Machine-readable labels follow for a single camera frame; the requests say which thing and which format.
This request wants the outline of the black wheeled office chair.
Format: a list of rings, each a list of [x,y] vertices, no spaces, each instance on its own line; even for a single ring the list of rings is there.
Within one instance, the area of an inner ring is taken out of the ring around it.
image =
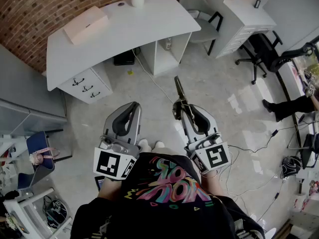
[[[239,65],[240,62],[251,62],[253,64],[254,80],[251,82],[252,85],[256,84],[258,67],[264,72],[263,77],[267,77],[267,72],[262,67],[262,63],[265,65],[266,69],[272,73],[276,73],[282,66],[279,60],[277,60],[279,59],[279,55],[276,52],[275,47],[277,44],[282,45],[283,42],[274,30],[272,33],[276,37],[273,43],[271,43],[268,37],[263,33],[254,34],[248,38],[249,43],[254,49],[255,55],[245,45],[240,47],[240,49],[244,49],[247,52],[250,58],[238,59],[235,61],[235,64]]]

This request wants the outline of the person's left forearm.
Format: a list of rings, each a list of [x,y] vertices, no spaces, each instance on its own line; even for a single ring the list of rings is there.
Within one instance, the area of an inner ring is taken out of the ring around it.
[[[112,181],[111,179],[105,177],[97,197],[115,201],[120,195],[121,187],[122,181]]]

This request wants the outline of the black mesh office chair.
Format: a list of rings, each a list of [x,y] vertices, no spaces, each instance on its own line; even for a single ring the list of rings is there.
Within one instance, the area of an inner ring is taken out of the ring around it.
[[[305,43],[299,49],[285,51],[281,56],[273,60],[270,65],[270,72],[276,73],[284,64],[290,62],[292,59],[300,56],[311,56],[313,53],[319,58],[319,49],[311,42]]]

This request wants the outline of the grey side cabinet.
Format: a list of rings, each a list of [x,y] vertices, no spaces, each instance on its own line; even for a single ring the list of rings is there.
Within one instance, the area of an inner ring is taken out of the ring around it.
[[[0,99],[0,135],[31,136],[62,129],[67,119],[24,108]]]

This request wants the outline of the person's black printed t-shirt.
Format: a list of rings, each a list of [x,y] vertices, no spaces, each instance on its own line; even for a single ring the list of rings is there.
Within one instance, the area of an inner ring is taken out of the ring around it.
[[[79,207],[70,239],[265,239],[210,182],[185,156],[142,153],[115,199]]]

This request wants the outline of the pink cardboard box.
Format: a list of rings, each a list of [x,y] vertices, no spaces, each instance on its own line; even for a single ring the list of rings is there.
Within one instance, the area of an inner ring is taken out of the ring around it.
[[[63,30],[70,41],[78,45],[105,29],[108,21],[108,16],[100,8],[93,6],[73,18]]]

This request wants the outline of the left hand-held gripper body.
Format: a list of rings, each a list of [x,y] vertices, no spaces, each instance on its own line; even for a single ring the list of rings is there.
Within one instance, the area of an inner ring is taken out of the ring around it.
[[[94,150],[93,172],[110,180],[125,180],[137,159],[140,147],[103,135]]]

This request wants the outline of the blue padded chair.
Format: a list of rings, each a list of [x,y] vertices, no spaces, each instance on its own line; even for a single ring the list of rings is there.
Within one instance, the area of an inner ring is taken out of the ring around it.
[[[29,155],[33,152],[44,149],[49,146],[46,133],[44,131],[38,132],[26,140]],[[48,176],[54,171],[54,159],[44,159],[44,162],[39,165],[33,165],[34,172],[32,174],[19,173],[18,186],[19,190],[28,189],[38,183],[40,180]]]

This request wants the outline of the dark phone with blue screen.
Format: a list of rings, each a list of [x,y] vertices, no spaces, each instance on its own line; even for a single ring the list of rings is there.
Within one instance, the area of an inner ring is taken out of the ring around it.
[[[98,191],[100,191],[100,189],[101,189],[101,187],[103,185],[105,177],[104,176],[96,176],[94,179],[95,179]]]

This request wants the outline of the black box under desk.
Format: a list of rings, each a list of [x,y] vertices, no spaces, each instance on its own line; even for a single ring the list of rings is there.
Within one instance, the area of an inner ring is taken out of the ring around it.
[[[122,65],[134,65],[135,56],[132,50],[128,50],[113,57],[113,63],[115,66]]]

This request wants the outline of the person's white left shoe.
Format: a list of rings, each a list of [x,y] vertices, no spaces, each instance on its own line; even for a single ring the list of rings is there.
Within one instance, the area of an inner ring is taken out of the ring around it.
[[[138,146],[141,148],[141,153],[149,153],[152,151],[152,148],[149,146],[149,143],[145,138],[139,141]]]

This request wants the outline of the white step stool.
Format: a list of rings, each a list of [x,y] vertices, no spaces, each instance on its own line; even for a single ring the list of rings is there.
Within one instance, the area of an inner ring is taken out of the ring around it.
[[[42,200],[43,197],[52,192],[54,192],[54,189],[50,187],[37,195],[27,197],[22,202],[17,200],[5,200],[3,202],[8,214],[16,219],[16,226],[25,239],[58,239],[58,235],[72,221],[72,218],[67,216],[57,229],[51,230],[42,218],[40,212],[34,206],[34,202]]]

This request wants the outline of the person's right forearm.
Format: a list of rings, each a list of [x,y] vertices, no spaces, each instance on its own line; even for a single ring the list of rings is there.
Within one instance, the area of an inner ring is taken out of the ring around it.
[[[212,195],[225,196],[220,182],[217,178],[217,174],[217,170],[210,171],[204,175],[201,174],[202,187]]]

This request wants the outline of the grey shell chair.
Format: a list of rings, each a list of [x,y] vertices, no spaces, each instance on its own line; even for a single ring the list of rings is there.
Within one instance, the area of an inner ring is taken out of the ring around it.
[[[207,55],[209,56],[219,36],[219,30],[224,17],[220,12],[213,10],[206,0],[179,0],[179,3],[188,12],[199,12],[194,20],[199,24],[201,30],[193,32],[189,42],[199,44],[210,41],[211,43],[207,51]]]

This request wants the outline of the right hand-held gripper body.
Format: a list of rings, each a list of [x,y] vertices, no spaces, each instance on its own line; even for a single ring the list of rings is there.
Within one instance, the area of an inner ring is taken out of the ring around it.
[[[231,163],[228,144],[221,133],[213,133],[186,146],[187,156],[199,169],[201,175],[217,170]]]

